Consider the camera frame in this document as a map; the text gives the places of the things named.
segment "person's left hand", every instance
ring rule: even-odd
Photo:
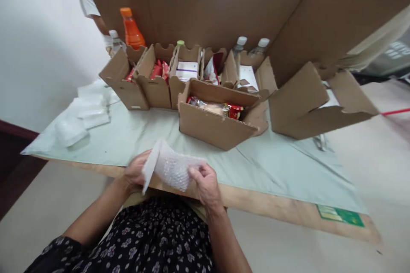
[[[131,160],[124,172],[124,177],[133,185],[144,185],[145,178],[142,167],[148,159],[151,149],[144,151]]]

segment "white wall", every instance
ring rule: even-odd
[[[109,60],[79,0],[0,0],[0,119],[41,132]]]

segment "orange bottle cap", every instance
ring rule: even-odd
[[[130,8],[120,8],[120,12],[123,17],[132,17],[132,12]]]

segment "hand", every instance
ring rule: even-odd
[[[211,210],[223,208],[217,174],[214,169],[208,164],[203,164],[199,169],[190,167],[189,174],[196,182],[202,205]]]
[[[142,168],[148,159],[149,154],[151,153],[151,149],[144,151],[143,153],[136,156],[134,159],[131,160],[127,168],[124,172],[124,177],[130,182],[132,185],[144,185],[145,178],[144,174],[142,173]]]

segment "white bottle cap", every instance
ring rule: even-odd
[[[248,39],[245,37],[245,36],[240,36],[239,38],[238,38],[238,41],[236,42],[238,45],[241,45],[241,46],[243,46],[243,45],[245,45],[246,44],[246,41],[247,41]]]
[[[108,33],[110,34],[110,36],[112,38],[117,38],[118,37],[118,33],[115,30],[110,30],[110,31],[108,31]]]
[[[259,40],[258,46],[259,47],[266,47],[269,44],[269,39],[267,38],[261,38]]]

